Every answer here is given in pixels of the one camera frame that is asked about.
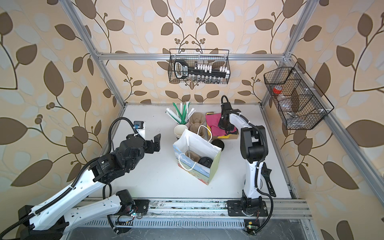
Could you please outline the single brown pulp cup carrier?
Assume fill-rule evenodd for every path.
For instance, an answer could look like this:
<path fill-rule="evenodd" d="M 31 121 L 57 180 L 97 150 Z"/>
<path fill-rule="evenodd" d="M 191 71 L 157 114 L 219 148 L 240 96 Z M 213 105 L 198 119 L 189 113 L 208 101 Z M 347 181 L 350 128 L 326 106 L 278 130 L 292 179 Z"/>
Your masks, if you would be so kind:
<path fill-rule="evenodd" d="M 196 153 L 194 153 L 194 152 L 191 151 L 191 160 L 192 160 L 192 161 L 198 163 L 199 160 L 200 160 L 200 158 L 201 158 L 201 157 L 200 157 L 198 154 L 196 154 Z"/>

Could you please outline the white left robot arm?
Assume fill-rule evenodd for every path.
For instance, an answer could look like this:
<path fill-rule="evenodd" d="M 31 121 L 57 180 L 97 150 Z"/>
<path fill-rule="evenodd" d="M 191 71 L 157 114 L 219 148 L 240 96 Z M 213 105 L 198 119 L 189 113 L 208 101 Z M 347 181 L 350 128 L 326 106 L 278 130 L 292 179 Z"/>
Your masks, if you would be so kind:
<path fill-rule="evenodd" d="M 21 240 L 59 240 L 64 234 L 88 221 L 101 216 L 135 217 L 139 207 L 128 190 L 121 190 L 101 201 L 82 207 L 76 205 L 95 191 L 110 187 L 111 183 L 137 167 L 145 154 L 161 149 L 161 134 L 153 140 L 145 139 L 145 123 L 131 122 L 120 117 L 113 121 L 126 121 L 133 130 L 115 150 L 112 149 L 112 130 L 108 132 L 108 148 L 105 155 L 85 164 L 73 182 L 53 197 L 37 206 L 19 209 L 19 220 L 1 232 L 3 238 L 13 229 L 24 225 Z"/>

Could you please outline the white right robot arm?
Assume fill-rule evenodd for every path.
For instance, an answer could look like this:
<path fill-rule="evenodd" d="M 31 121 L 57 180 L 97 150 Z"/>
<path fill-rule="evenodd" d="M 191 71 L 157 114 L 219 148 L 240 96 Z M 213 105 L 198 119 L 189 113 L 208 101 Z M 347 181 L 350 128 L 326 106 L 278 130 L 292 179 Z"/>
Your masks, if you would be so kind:
<path fill-rule="evenodd" d="M 247 161 L 245 186 L 241 197 L 241 211 L 245 216 L 253 216 L 262 208 L 261 191 L 262 169 L 269 154 L 266 129 L 252 124 L 241 111 L 233 109 L 227 96 L 221 97 L 221 117 L 218 127 L 226 135 L 237 132 L 240 135 L 240 152 Z"/>

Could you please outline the green white paper gift bag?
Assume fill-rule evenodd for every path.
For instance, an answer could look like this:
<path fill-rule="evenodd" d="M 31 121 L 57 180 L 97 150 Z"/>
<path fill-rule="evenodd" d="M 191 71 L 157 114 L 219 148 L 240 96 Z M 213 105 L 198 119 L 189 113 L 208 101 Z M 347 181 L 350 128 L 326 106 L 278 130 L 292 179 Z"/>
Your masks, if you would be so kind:
<path fill-rule="evenodd" d="M 222 148 L 190 130 L 184 130 L 173 144 L 178 166 L 205 185 L 218 170 Z"/>

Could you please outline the stack of paper cups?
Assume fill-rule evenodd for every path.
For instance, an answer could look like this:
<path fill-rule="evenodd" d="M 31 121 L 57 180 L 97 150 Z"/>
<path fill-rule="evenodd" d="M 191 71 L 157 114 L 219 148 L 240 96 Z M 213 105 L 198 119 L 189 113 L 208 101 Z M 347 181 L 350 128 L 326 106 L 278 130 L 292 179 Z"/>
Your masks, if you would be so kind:
<path fill-rule="evenodd" d="M 175 137 L 177 139 L 179 139 L 183 135 L 184 131 L 186 131 L 188 129 L 189 128 L 186 125 L 177 125 L 177 126 L 175 126 L 175 128 L 174 128 Z"/>

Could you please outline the black plastic cup lid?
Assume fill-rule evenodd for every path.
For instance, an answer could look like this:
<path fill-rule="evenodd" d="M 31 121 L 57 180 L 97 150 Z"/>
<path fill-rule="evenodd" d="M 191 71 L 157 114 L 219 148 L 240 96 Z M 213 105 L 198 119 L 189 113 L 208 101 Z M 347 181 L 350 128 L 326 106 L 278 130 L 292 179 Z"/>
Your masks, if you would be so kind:
<path fill-rule="evenodd" d="M 209 157 L 203 157 L 203 158 L 201 158 L 201 159 L 198 161 L 198 163 L 199 163 L 200 165 L 205 166 L 205 167 L 207 167 L 207 168 L 210 169 L 211 166 L 212 166 L 213 160 L 212 160 L 211 158 L 209 158 Z"/>

